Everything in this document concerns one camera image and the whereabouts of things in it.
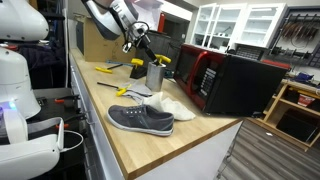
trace microwave control panel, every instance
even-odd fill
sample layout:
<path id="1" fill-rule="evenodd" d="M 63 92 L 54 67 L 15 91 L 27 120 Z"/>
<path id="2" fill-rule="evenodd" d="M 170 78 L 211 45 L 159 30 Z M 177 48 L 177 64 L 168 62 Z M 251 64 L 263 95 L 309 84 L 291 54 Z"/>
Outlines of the microwave control panel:
<path id="1" fill-rule="evenodd" d="M 201 83 L 201 89 L 200 89 L 200 95 L 205 99 L 209 95 L 209 92 L 212 88 L 215 77 L 216 77 L 216 71 L 210 68 L 207 68 L 204 74 L 204 77 Z"/>

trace red microwave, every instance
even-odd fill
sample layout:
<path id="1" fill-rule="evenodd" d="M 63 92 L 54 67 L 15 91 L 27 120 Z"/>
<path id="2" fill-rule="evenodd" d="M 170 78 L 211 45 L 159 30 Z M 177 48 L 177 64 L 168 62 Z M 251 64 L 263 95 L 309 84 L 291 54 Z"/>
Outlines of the red microwave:
<path id="1" fill-rule="evenodd" d="M 205 113 L 263 112 L 287 69 L 183 44 L 174 79 Z"/>

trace floor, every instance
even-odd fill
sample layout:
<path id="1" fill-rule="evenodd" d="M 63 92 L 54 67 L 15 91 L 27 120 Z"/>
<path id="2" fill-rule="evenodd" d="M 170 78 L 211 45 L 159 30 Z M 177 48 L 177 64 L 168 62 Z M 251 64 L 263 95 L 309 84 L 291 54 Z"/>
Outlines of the floor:
<path id="1" fill-rule="evenodd" d="M 320 141 L 307 152 L 245 120 L 216 180 L 320 179 Z"/>

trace blue light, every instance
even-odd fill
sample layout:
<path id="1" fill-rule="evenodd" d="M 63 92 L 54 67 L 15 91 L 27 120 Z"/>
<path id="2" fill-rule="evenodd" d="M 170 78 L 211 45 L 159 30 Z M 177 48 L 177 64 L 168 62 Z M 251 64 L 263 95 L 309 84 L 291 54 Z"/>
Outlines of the blue light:
<path id="1" fill-rule="evenodd" d="M 17 110 L 16 105 L 15 105 L 14 102 L 12 102 L 12 101 L 9 102 L 9 107 L 10 107 L 12 110 Z"/>

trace white robot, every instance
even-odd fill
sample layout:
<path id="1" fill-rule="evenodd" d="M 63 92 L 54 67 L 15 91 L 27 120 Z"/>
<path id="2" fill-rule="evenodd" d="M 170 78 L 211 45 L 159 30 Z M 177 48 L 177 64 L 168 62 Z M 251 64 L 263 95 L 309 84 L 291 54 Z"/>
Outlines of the white robot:
<path id="1" fill-rule="evenodd" d="M 101 35 L 108 40 L 125 37 L 123 51 L 143 48 L 155 63 L 149 48 L 148 24 L 139 22 L 131 2 L 114 0 L 104 7 L 94 0 L 82 0 Z M 97 6 L 107 10 L 100 13 Z M 26 0 L 0 0 L 0 40 L 35 41 L 44 39 L 48 24 L 44 17 Z M 37 124 L 27 125 L 25 119 L 40 111 L 33 94 L 27 62 L 20 54 L 0 47 L 0 137 L 5 132 L 10 144 L 0 145 L 1 179 L 30 179 L 52 169 L 63 148 L 63 120 L 49 119 L 48 124 L 59 124 L 58 135 L 52 134 L 28 140 L 28 133 L 42 130 Z"/>

